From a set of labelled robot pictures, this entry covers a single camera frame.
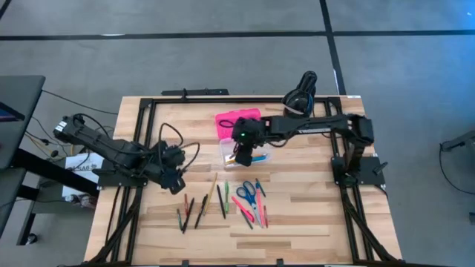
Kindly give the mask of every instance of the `black desk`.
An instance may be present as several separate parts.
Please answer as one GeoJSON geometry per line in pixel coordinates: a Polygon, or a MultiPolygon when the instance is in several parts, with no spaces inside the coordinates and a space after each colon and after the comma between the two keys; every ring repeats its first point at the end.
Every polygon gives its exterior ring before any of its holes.
{"type": "MultiPolygon", "coordinates": [[[[23,121],[0,122],[0,205],[9,203],[0,209],[0,237],[17,197],[33,201],[48,198],[48,190],[31,188],[22,184],[27,171],[56,181],[58,185],[53,188],[66,185],[91,196],[99,195],[96,183],[59,167],[61,164],[64,165],[64,162],[53,164],[19,148],[44,83],[43,76],[0,76],[0,100],[24,115],[23,121]]],[[[30,206],[30,212],[24,222],[17,245],[24,245],[27,242],[27,236],[37,213],[34,207],[34,204],[30,206]]]]}

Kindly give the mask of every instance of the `white paper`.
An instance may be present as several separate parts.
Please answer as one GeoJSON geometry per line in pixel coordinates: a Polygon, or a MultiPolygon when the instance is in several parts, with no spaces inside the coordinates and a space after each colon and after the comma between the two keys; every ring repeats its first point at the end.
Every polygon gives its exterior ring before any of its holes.
{"type": "MultiPolygon", "coordinates": [[[[75,168],[76,166],[81,164],[87,157],[88,157],[87,153],[78,154],[76,156],[69,156],[69,157],[66,158],[65,168],[75,168]]],[[[101,168],[103,160],[104,160],[104,158],[99,156],[98,154],[91,153],[91,155],[89,155],[88,160],[86,160],[84,163],[82,163],[74,171],[74,173],[77,174],[77,175],[80,175],[80,176],[82,176],[82,177],[84,177],[84,178],[86,178],[86,179],[88,179],[92,182],[97,183],[97,180],[99,179],[99,177],[96,174],[94,174],[92,172],[92,170],[96,169],[96,168],[101,168]]],[[[84,194],[84,193],[82,193],[78,190],[69,188],[67,186],[62,187],[62,196],[63,197],[69,196],[71,194],[80,195],[80,194],[84,194]]]]}

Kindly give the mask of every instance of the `pink container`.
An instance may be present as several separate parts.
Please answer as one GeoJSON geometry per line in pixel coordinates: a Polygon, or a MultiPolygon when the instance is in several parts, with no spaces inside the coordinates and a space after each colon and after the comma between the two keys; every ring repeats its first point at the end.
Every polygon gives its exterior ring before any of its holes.
{"type": "MultiPolygon", "coordinates": [[[[214,117],[214,122],[216,123],[217,137],[222,140],[225,138],[231,138],[232,134],[232,128],[222,127],[219,123],[220,121],[226,120],[234,124],[240,117],[243,117],[245,119],[260,119],[261,111],[258,108],[250,108],[246,110],[229,111],[226,113],[217,114],[214,117]]],[[[224,122],[223,125],[231,126],[229,122],[224,122]]]]}

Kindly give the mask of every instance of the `blue scissors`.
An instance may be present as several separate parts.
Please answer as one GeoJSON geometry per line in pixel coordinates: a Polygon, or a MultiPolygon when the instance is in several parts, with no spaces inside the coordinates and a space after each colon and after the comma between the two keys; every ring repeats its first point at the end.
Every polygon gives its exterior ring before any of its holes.
{"type": "Polygon", "coordinates": [[[262,227],[261,216],[259,215],[258,204],[255,202],[255,187],[251,182],[245,181],[243,186],[237,188],[236,194],[239,197],[244,198],[251,205],[254,215],[259,222],[259,225],[262,227]]]}

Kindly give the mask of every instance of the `wooden tabletop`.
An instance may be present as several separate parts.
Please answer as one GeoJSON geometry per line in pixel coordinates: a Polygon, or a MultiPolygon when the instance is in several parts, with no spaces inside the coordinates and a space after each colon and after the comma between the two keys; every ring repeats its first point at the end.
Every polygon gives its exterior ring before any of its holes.
{"type": "MultiPolygon", "coordinates": [[[[139,101],[138,96],[122,99],[115,139],[132,140],[139,101]]],[[[363,102],[359,97],[342,96],[341,103],[345,113],[364,114],[363,102]]],[[[320,134],[296,136],[285,147],[272,149],[271,160],[266,163],[225,171],[220,158],[214,115],[242,108],[259,108],[262,116],[271,116],[282,114],[283,105],[208,103],[157,106],[151,144],[157,141],[160,124],[167,122],[181,132],[185,143],[198,141],[201,149],[196,161],[183,176],[186,187],[179,194],[171,195],[168,190],[152,182],[145,187],[133,264],[181,264],[182,260],[190,260],[190,264],[212,265],[274,264],[278,258],[283,258],[287,264],[352,262],[340,191],[333,183],[330,167],[330,157],[333,155],[330,140],[320,134]],[[263,203],[267,206],[269,228],[255,225],[254,230],[251,230],[231,200],[225,220],[214,190],[206,216],[201,218],[198,229],[194,229],[201,201],[212,186],[215,174],[222,190],[224,181],[229,181],[231,196],[235,196],[236,188],[243,181],[255,181],[258,178],[267,195],[263,203]],[[188,194],[189,201],[194,197],[195,204],[186,233],[182,234],[178,226],[177,208],[184,220],[184,193],[188,194]]],[[[141,142],[145,134],[147,112],[141,142]]],[[[323,105],[315,105],[315,115],[324,116],[323,105]]],[[[163,138],[167,142],[178,142],[176,135],[168,129],[164,131],[163,138]]],[[[195,149],[186,149],[188,160],[195,149]]],[[[373,147],[367,148],[365,153],[374,153],[373,147]]],[[[371,185],[361,186],[360,189],[368,226],[381,244],[394,257],[400,258],[386,196],[371,185]]],[[[115,188],[106,188],[99,195],[85,260],[95,256],[105,242],[115,192],[115,188]]],[[[364,258],[361,234],[358,227],[355,228],[360,257],[364,258]]],[[[120,259],[125,258],[127,237],[128,229],[122,238],[120,259]]]]}

